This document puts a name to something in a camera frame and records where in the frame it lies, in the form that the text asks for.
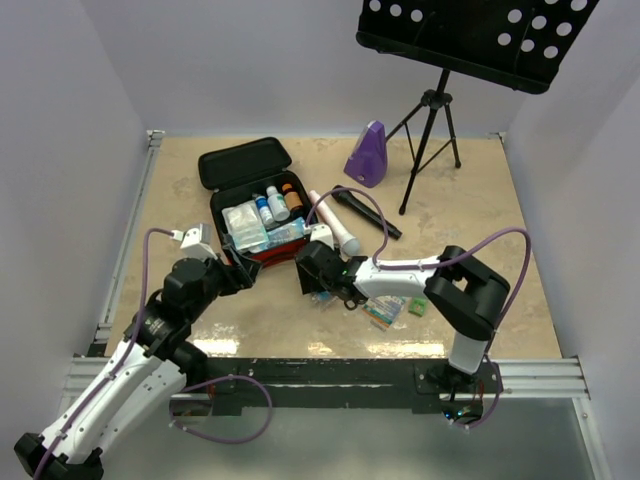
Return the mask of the black handled scissors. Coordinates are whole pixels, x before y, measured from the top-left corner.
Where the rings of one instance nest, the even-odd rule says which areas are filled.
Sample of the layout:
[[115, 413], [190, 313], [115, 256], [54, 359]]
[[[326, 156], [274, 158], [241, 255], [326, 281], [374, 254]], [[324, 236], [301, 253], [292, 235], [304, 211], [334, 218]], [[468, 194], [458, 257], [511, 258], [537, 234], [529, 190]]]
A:
[[348, 311], [357, 310], [362, 304], [363, 301], [361, 299], [349, 299], [343, 301], [343, 305]]

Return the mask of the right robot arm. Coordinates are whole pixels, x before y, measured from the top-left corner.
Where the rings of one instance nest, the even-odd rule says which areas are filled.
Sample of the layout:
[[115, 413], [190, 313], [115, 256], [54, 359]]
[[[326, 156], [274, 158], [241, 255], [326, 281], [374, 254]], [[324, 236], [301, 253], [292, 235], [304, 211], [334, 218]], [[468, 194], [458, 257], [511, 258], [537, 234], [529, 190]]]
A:
[[469, 392], [481, 380], [480, 365], [503, 317], [508, 281], [458, 246], [405, 265], [345, 260], [332, 247], [312, 241], [295, 256], [304, 294], [328, 292], [354, 310], [368, 300], [398, 296], [424, 298], [455, 330], [445, 369], [448, 386]]

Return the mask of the blue pouch packet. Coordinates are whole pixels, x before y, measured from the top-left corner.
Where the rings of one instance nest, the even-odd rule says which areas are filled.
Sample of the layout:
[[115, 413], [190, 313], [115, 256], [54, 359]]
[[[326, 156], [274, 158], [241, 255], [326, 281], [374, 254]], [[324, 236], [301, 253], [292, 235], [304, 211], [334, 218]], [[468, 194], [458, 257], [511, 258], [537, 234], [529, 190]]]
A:
[[305, 220], [295, 220], [267, 232], [267, 241], [249, 248], [251, 254], [274, 249], [278, 246], [299, 240], [305, 236]]

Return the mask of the green small box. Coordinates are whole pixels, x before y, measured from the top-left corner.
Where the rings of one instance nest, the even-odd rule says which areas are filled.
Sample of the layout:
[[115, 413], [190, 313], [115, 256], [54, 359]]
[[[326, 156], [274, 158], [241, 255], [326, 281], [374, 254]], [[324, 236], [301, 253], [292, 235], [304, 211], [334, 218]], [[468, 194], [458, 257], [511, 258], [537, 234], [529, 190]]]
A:
[[426, 313], [427, 305], [428, 301], [424, 298], [412, 298], [409, 303], [408, 311], [414, 316], [423, 317]]

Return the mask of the small blue label bottle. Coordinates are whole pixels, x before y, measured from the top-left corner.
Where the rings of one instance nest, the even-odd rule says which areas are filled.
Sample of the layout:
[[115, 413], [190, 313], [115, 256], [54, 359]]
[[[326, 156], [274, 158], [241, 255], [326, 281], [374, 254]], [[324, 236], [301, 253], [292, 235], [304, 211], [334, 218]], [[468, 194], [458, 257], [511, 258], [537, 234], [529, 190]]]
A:
[[262, 195], [255, 195], [254, 202], [261, 217], [261, 220], [265, 226], [271, 226], [275, 223], [274, 216], [268, 205], [267, 199]]

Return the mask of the bandage packets pile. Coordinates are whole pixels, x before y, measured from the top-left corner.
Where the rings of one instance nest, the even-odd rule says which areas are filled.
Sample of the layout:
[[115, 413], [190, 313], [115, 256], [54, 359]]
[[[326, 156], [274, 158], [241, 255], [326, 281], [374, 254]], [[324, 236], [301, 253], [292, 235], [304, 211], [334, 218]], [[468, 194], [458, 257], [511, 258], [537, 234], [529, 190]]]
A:
[[371, 323], [381, 331], [388, 330], [402, 313], [406, 298], [383, 296], [369, 299], [362, 311], [370, 317]]

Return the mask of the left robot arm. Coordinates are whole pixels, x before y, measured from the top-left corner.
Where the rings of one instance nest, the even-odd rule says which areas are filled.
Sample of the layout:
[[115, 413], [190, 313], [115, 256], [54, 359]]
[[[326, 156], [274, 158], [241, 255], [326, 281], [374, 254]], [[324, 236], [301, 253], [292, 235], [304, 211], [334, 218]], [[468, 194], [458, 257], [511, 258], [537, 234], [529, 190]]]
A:
[[33, 479], [101, 478], [102, 455], [147, 410], [205, 385], [207, 356], [189, 342], [191, 326], [217, 298], [251, 288], [260, 268], [243, 256], [227, 264], [206, 246], [176, 262], [76, 401], [44, 431], [16, 442], [26, 473]]

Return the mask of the brown medicine bottle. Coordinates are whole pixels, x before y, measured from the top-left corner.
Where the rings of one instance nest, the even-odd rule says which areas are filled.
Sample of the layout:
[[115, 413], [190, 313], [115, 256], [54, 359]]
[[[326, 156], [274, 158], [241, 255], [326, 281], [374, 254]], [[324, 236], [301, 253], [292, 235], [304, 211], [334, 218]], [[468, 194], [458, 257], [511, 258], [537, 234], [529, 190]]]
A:
[[282, 185], [282, 194], [285, 201], [285, 204], [290, 212], [298, 212], [304, 208], [302, 200], [290, 183], [285, 183]]

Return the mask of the red black medicine case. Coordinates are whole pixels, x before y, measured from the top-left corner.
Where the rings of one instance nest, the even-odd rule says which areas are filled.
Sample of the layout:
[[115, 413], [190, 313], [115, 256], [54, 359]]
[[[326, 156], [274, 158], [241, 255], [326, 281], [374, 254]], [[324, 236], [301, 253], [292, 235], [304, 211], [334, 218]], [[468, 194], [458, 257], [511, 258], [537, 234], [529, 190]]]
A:
[[304, 224], [312, 200], [290, 170], [281, 142], [266, 137], [202, 154], [198, 173], [212, 192], [210, 209], [226, 255], [233, 250], [273, 266], [291, 260], [309, 241]]

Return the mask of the white plastic bottle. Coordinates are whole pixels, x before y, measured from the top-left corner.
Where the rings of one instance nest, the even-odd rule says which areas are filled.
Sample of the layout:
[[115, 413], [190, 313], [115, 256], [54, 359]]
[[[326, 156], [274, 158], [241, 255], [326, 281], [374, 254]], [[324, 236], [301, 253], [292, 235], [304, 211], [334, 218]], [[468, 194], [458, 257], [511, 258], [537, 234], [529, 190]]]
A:
[[275, 186], [266, 188], [267, 201], [271, 209], [272, 215], [277, 222], [283, 222], [290, 216], [289, 209], [286, 206], [283, 195]]

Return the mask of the white gauze packet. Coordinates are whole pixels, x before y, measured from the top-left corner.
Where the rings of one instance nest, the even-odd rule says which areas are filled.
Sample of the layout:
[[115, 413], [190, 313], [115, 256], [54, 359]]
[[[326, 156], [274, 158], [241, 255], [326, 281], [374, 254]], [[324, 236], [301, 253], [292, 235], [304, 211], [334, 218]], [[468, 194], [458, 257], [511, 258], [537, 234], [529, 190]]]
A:
[[222, 210], [228, 234], [238, 251], [267, 241], [267, 233], [253, 200]]

